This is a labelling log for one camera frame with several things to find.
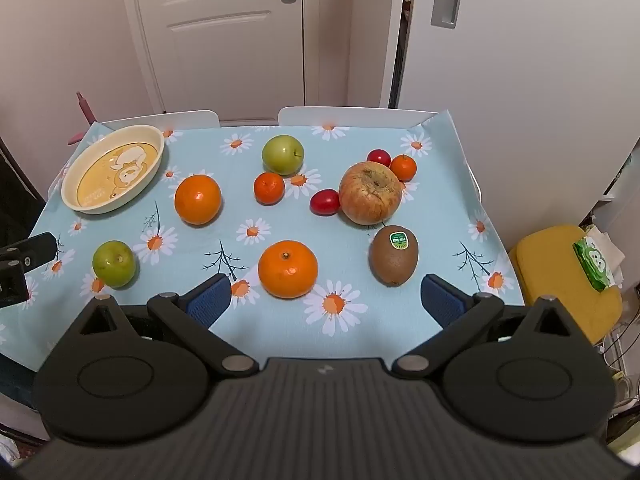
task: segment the bowl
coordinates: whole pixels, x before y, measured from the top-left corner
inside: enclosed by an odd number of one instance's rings
[[[113,211],[138,195],[158,171],[164,137],[153,126],[121,128],[82,152],[62,181],[62,200],[74,211]]]

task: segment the kiwi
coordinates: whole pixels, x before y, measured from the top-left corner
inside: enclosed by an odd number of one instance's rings
[[[378,231],[369,248],[369,264],[385,285],[402,285],[418,264],[418,240],[405,227],[388,225]]]

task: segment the yellow cushion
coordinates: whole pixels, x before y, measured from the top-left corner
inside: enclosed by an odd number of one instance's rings
[[[583,236],[575,225],[551,227],[523,238],[509,257],[525,303],[532,305],[543,294],[557,297],[596,343],[618,322],[622,298],[616,286],[603,292],[591,286],[572,247]]]

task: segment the tangerine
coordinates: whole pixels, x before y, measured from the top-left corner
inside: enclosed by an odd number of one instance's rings
[[[318,260],[305,244],[283,240],[262,253],[258,277],[269,294],[291,300],[312,289],[318,278]]]
[[[398,155],[391,161],[389,169],[394,172],[398,180],[407,182],[415,176],[418,167],[409,155]]]
[[[218,214],[221,204],[220,187],[208,175],[188,176],[175,192],[175,210],[187,224],[206,224]]]
[[[277,173],[259,175],[254,181],[254,195],[261,204],[275,204],[284,195],[284,179]]]

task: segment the floral tablecloth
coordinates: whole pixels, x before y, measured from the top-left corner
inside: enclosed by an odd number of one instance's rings
[[[109,132],[94,124],[72,159]],[[253,182],[264,171],[262,147],[277,134],[298,138],[305,161],[286,179],[284,199],[262,206]],[[37,370],[92,295],[108,292],[120,304],[141,304],[158,292],[184,293],[216,272],[229,276],[232,299],[210,330],[261,364],[270,356],[379,356],[390,364],[441,329],[420,302],[420,281],[430,272],[466,292],[485,290],[523,304],[448,112],[409,130],[243,126],[166,132],[165,140],[151,184],[114,212],[79,216],[63,204],[60,184],[54,186],[33,234],[53,233],[58,255],[28,274],[28,301],[0,310],[2,353]],[[381,225],[366,228],[309,211],[313,193],[337,189],[344,171],[375,148],[407,153],[418,166],[388,221],[410,229],[419,244],[417,269],[397,288],[379,283],[367,263]],[[220,185],[223,209],[211,224],[193,228],[180,220],[173,198],[185,177],[199,173]],[[104,286],[91,266],[95,249],[113,239],[132,247],[139,260],[138,275],[119,290]],[[296,300],[271,297],[257,275],[264,249],[284,239],[306,244],[319,263],[313,290]]]

